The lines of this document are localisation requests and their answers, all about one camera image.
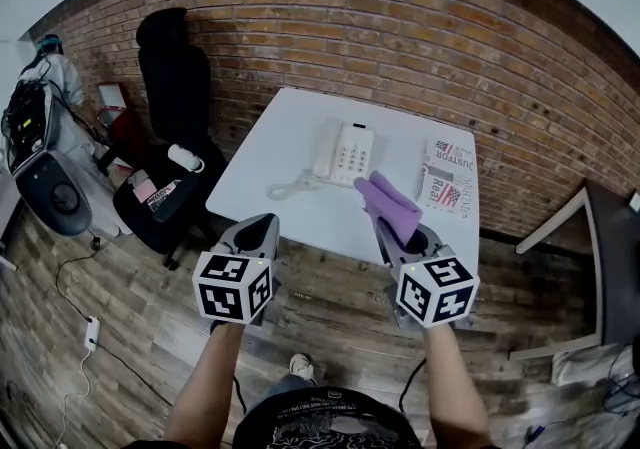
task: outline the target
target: white protective suit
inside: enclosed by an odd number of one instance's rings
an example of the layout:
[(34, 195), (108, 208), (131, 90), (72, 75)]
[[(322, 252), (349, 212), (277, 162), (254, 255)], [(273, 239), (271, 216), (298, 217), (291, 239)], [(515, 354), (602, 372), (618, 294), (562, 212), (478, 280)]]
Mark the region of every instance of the white protective suit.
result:
[[(25, 70), (19, 80), (49, 80), (52, 93), (62, 98), (69, 106), (81, 106), (84, 90), (76, 67), (62, 54), (47, 54), (35, 67)], [(91, 137), (73, 120), (69, 112), (59, 110), (60, 137), (53, 149), (64, 154), (76, 167), (74, 179), (82, 188), (91, 207), (91, 225), (106, 234), (116, 237), (120, 231), (131, 234), (113, 207), (115, 188), (105, 177), (93, 159), (96, 146)]]

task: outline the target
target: black t-shirt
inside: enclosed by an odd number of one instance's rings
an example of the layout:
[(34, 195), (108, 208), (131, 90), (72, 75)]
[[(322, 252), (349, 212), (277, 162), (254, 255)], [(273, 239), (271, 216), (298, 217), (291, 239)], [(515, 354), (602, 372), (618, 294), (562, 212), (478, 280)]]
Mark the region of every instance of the black t-shirt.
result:
[[(135, 442), (183, 447), (168, 442)], [(420, 448), (409, 422), (396, 410), (352, 390), (315, 387), (265, 399), (236, 429), (233, 449)]]

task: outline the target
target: black office chair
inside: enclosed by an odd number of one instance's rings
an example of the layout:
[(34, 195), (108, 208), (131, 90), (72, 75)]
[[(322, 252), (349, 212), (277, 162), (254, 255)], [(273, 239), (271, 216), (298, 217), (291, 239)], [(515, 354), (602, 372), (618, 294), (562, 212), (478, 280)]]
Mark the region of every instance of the black office chair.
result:
[[(184, 8), (154, 12), (136, 33), (151, 127), (168, 142), (152, 146), (143, 169), (158, 190), (175, 179), (181, 182), (155, 212), (138, 201), (128, 182), (113, 198), (123, 221), (149, 248), (165, 254), (163, 263), (171, 270), (178, 265), (173, 253), (192, 225), (215, 243), (204, 204), (227, 164), (207, 134), (209, 62), (202, 49), (187, 44), (185, 14)], [(188, 172), (171, 161), (167, 151), (173, 143), (202, 159), (204, 170)]]

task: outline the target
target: chair backrest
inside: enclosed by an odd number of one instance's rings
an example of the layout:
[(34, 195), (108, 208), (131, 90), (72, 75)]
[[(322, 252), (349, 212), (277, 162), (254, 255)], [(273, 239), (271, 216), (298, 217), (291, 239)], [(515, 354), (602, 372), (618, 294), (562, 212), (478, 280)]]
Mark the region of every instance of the chair backrest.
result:
[(186, 12), (152, 13), (140, 23), (136, 40), (153, 131), (198, 154), (209, 142), (210, 71), (204, 51), (187, 43)]

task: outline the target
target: white cable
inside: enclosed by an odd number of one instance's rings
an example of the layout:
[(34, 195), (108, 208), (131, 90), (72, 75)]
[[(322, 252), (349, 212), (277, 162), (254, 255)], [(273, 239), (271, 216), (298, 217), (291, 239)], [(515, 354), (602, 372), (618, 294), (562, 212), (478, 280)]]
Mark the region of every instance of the white cable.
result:
[(321, 188), (311, 170), (302, 170), (294, 182), (288, 184), (272, 184), (265, 193), (271, 200), (285, 200), (298, 191), (312, 191)]
[(87, 397), (91, 392), (91, 382), (89, 382), (89, 378), (87, 378), (87, 374), (84, 372), (84, 363), (86, 362), (87, 358), (91, 356), (91, 353), (93, 352), (89, 350), (89, 352), (85, 355), (85, 357), (80, 362), (80, 372), (82, 373), (82, 376), (84, 376), (84, 379), (87, 382), (87, 391), (84, 394), (78, 394), (77, 392), (67, 392), (64, 395), (64, 398), (62, 399), (62, 432), (60, 433), (60, 436), (58, 437), (58, 439), (51, 446), (51, 449), (55, 449), (56, 447), (58, 447), (58, 444), (62, 441), (62, 437), (67, 431), (67, 398), (69, 396)]

